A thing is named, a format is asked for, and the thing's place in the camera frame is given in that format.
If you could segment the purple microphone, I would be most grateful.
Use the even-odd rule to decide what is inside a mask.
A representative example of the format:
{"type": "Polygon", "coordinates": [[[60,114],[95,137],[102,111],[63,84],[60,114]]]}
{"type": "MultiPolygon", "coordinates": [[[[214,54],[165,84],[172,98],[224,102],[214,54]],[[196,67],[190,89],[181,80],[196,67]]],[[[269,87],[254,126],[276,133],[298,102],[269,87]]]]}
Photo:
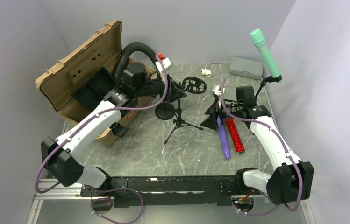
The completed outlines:
{"type": "Polygon", "coordinates": [[[226,131],[225,131],[225,127],[224,124],[222,122],[222,119],[220,118],[220,116],[217,117],[216,119],[217,125],[218,125],[218,134],[219,134],[219,138],[220,138],[220,142],[221,142],[221,148],[222,148],[222,152],[224,155],[225,159],[229,159],[231,158],[230,156],[230,149],[229,149],[229,143],[228,143],[228,139],[226,136],[226,131]]]}

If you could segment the black tripod stand shock mount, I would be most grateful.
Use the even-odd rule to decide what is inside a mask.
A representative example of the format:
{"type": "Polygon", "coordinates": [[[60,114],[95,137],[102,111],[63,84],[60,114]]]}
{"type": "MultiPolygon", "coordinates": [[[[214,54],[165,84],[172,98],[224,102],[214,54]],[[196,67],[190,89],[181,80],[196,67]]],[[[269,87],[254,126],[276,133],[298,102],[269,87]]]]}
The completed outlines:
{"type": "MultiPolygon", "coordinates": [[[[183,79],[182,82],[179,82],[184,92],[189,92],[191,94],[202,94],[207,90],[207,84],[200,78],[197,77],[186,77],[183,79]]],[[[181,109],[181,99],[177,100],[178,106],[175,108],[175,119],[173,120],[173,123],[175,124],[175,127],[171,130],[170,134],[168,135],[167,139],[163,142],[164,145],[167,144],[169,138],[172,136],[173,132],[181,127],[194,127],[199,130],[204,130],[203,127],[198,127],[193,124],[187,123],[184,119],[182,119],[182,109],[181,109]]]]}

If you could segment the black round base mic stand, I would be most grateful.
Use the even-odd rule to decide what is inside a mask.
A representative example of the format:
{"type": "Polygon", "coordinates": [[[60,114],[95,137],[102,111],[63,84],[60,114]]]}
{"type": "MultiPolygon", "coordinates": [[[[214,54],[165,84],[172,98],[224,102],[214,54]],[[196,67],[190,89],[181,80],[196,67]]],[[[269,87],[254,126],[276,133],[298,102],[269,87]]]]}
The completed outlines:
{"type": "Polygon", "coordinates": [[[162,102],[155,108],[155,115],[161,120],[170,120],[175,116],[176,110],[173,104],[162,102]]]}

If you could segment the red glitter microphone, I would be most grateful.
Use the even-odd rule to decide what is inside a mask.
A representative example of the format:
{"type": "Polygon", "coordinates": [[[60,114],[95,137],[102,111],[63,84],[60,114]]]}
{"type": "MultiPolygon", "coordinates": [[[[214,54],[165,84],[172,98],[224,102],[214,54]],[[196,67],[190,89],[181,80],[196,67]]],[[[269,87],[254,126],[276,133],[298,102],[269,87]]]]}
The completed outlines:
{"type": "Polygon", "coordinates": [[[244,146],[243,146],[243,143],[242,143],[242,140],[240,138],[240,135],[238,133],[238,130],[236,128],[236,125],[234,123],[234,120],[231,119],[231,118],[227,118],[225,120],[226,122],[226,126],[228,128],[228,131],[230,133],[230,137],[233,141],[233,145],[235,147],[235,150],[238,154],[242,154],[245,152],[245,149],[244,149],[244,146]]]}

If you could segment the black tripod stand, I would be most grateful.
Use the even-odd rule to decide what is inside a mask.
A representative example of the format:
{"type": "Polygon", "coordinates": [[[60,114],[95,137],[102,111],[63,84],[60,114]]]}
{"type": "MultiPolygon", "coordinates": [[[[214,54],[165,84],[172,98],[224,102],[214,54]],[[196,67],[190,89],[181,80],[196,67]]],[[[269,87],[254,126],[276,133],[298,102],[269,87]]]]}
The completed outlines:
{"type": "Polygon", "coordinates": [[[257,104],[257,97],[259,96],[261,90],[266,86],[267,83],[273,83],[276,81],[281,81],[282,76],[279,77],[266,77],[263,78],[260,87],[258,88],[257,92],[254,92],[253,86],[245,86],[244,87],[244,101],[243,106],[247,113],[246,118],[251,120],[257,120],[259,117],[269,117],[271,118],[270,110],[267,109],[264,105],[258,105],[257,104]]]}

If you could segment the mint green microphone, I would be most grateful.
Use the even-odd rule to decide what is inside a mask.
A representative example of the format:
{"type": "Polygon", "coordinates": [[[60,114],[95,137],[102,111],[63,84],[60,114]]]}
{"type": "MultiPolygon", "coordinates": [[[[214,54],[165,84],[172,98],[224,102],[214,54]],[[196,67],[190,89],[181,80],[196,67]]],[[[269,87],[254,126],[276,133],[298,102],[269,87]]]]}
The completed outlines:
{"type": "Polygon", "coordinates": [[[277,63],[274,60],[269,47],[267,46],[265,35],[259,28],[257,28],[250,32],[250,38],[253,45],[260,53],[260,56],[271,75],[270,82],[280,83],[282,81],[281,72],[279,71],[277,63]]]}

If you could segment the white pvc elbow fitting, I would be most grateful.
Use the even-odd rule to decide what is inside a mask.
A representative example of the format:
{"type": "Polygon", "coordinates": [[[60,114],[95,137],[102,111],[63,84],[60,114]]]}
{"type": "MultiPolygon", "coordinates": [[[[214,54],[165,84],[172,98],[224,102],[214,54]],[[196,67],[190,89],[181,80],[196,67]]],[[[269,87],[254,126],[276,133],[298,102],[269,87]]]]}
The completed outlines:
{"type": "Polygon", "coordinates": [[[212,72],[209,69],[201,69],[201,75],[202,76],[206,76],[206,77],[211,77],[212,76],[212,72]]]}

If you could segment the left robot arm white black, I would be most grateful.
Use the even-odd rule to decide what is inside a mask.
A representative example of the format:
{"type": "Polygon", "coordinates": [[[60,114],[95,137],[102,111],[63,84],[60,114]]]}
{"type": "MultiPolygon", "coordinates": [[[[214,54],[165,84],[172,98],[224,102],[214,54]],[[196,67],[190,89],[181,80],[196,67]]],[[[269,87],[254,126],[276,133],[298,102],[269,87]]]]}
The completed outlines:
{"type": "Polygon", "coordinates": [[[35,190],[45,193],[38,184],[42,170],[46,169],[65,187],[80,183],[92,187],[99,196],[107,195],[112,189],[111,176],[99,167],[81,163],[80,156],[107,128],[114,129],[116,136],[123,136],[127,128],[119,121],[129,111],[149,110],[162,103],[170,87],[167,72],[170,66],[169,58],[156,58],[154,73],[159,77],[154,80],[140,62],[127,65],[120,80],[116,80],[105,67],[98,69],[82,85],[88,90],[91,84],[98,85],[98,88],[91,88],[99,99],[95,100],[90,114],[57,138],[48,137],[42,141],[42,164],[36,174],[35,190]]]}

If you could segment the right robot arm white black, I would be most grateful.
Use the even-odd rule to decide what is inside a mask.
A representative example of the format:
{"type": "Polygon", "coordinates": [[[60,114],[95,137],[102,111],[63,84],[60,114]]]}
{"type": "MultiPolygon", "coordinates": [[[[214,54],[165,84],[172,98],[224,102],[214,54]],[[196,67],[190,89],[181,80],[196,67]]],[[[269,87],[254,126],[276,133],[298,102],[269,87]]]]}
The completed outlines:
{"type": "Polygon", "coordinates": [[[264,105],[257,105],[252,86],[237,87],[236,100],[225,99],[224,90],[219,85],[213,86],[215,100],[206,110],[208,118],[201,126],[222,133],[225,119],[244,122],[263,146],[274,171],[268,174],[257,168],[242,168],[235,175],[235,190],[240,194],[250,189],[259,190],[266,193],[275,205],[307,200],[314,174],[312,164],[303,162],[290,149],[276,128],[269,110],[264,105]]]}

